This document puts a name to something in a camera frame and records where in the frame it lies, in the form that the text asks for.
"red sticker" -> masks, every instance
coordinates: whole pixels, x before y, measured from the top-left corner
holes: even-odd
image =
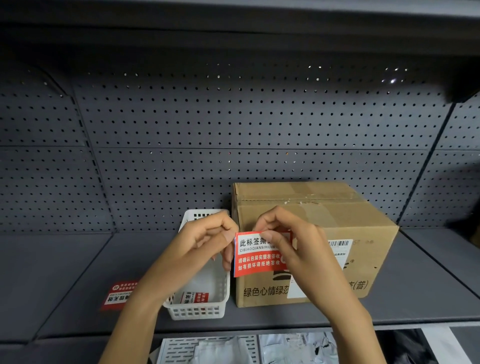
[[[208,293],[206,292],[184,292],[181,295],[180,303],[206,303]]]
[[[108,291],[100,311],[121,310],[137,286],[136,280],[115,283]]]
[[[282,233],[292,243],[292,232]],[[280,251],[260,236],[260,231],[238,232],[235,236],[234,277],[252,273],[286,270]]]

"barcode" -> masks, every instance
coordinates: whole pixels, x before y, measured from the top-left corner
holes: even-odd
[[[330,246],[345,246],[348,245],[350,240],[334,240],[330,242]]]

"white label section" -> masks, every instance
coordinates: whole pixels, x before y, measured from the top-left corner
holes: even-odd
[[[342,239],[342,240],[329,240],[330,247],[335,254],[336,261],[340,266],[345,266],[347,262],[348,254],[350,253],[350,248],[353,244],[353,239]],[[305,298],[306,295],[300,289],[299,285],[296,283],[293,276],[290,278],[290,288],[288,289],[287,298]]]
[[[422,328],[438,364],[472,364],[448,326]]]
[[[282,235],[290,241],[289,232],[282,233]],[[238,235],[237,240],[237,255],[278,250],[273,244],[266,242],[258,233]]]
[[[113,292],[105,300],[105,304],[125,303],[133,291]]]

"peeled sticker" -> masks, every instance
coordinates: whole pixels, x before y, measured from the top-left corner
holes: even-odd
[[[345,266],[347,262],[348,254],[350,253],[350,249],[353,245],[353,239],[340,239],[340,240],[329,240],[330,247],[335,254],[336,261],[340,264],[340,266]],[[303,291],[300,289],[298,284],[296,283],[293,276],[290,278],[290,288],[288,289],[287,298],[305,298],[307,297]]]
[[[115,283],[110,287],[107,298],[100,310],[121,310],[137,286],[137,283],[136,280]]]
[[[292,232],[282,232],[292,243]],[[235,235],[234,277],[287,269],[280,251],[260,236],[260,231],[238,232]]]
[[[180,303],[207,303],[208,293],[206,292],[184,292],[181,295]]]

